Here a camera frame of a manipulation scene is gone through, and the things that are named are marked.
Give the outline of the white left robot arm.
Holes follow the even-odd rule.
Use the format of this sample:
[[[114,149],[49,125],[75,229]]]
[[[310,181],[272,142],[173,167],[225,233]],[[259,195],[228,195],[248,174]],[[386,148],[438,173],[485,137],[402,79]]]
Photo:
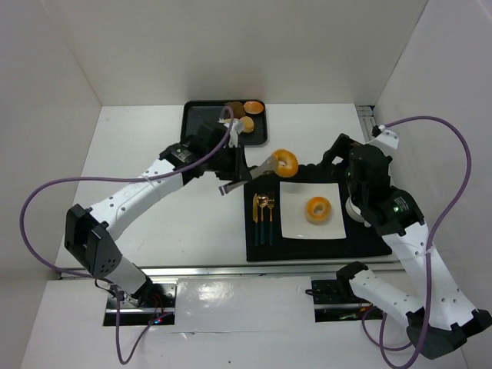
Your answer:
[[[240,178],[247,169],[239,142],[243,130],[239,119],[205,122],[196,134],[168,146],[137,182],[88,208],[72,206],[66,214],[65,249],[93,278],[109,280],[139,305],[162,296],[162,289],[121,253],[116,241],[163,197],[206,171],[221,180]]]

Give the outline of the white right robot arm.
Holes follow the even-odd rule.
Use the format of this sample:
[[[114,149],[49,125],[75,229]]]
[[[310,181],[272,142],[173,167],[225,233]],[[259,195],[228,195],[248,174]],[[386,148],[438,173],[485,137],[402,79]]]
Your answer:
[[[371,302],[398,321],[416,351],[433,360],[488,329],[491,315],[464,296],[435,248],[417,202],[392,185],[389,167],[397,145],[398,136],[387,130],[367,144],[341,134],[319,165],[326,168],[341,158],[348,204],[359,210],[363,221],[397,256],[417,296],[382,281],[359,261],[340,269],[337,280],[345,294]]]

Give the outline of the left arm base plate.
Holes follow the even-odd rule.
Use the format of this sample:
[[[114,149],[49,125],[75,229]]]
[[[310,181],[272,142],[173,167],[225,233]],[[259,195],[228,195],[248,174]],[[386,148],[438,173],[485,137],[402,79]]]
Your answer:
[[[109,294],[106,314],[116,314],[117,305],[119,305],[120,314],[129,317],[148,315],[150,318],[150,316],[155,317],[161,314],[174,314],[176,288],[176,283],[155,283],[149,293],[140,297],[124,292],[120,302]]]

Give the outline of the stainless steel tongs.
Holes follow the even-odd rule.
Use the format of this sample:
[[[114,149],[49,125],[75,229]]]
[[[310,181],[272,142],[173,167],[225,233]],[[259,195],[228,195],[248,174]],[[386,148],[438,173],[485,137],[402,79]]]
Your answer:
[[[234,189],[245,185],[249,181],[253,181],[256,178],[261,177],[262,175],[276,172],[276,170],[278,170],[279,168],[279,160],[276,159],[275,156],[270,155],[261,165],[254,166],[251,169],[247,169],[246,172],[244,172],[243,174],[240,174],[240,178],[238,180],[222,185],[219,188],[219,192],[221,196],[225,196]]]

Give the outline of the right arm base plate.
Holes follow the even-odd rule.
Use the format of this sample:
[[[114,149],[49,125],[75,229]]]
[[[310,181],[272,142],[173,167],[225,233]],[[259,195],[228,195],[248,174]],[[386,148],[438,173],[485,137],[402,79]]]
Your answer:
[[[312,296],[316,305],[358,304],[368,307],[373,305],[357,297],[347,282],[339,280],[313,280],[311,287],[304,293]]]

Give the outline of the white cup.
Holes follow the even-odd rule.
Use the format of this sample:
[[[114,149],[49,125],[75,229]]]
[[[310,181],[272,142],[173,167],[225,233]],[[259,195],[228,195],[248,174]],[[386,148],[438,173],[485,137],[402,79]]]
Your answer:
[[[352,202],[351,197],[349,197],[345,203],[345,210],[348,216],[358,223],[364,223],[364,217],[361,214],[361,210]]]

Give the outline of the orange glazed donut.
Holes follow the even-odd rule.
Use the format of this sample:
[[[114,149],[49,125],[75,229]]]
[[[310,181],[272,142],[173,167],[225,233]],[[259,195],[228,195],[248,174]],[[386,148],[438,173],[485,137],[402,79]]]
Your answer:
[[[324,197],[313,197],[304,206],[304,216],[312,224],[326,223],[331,215],[331,203]]]
[[[285,149],[278,149],[272,153],[272,156],[277,162],[274,167],[276,175],[282,178],[291,178],[297,174],[298,160],[292,152]]]

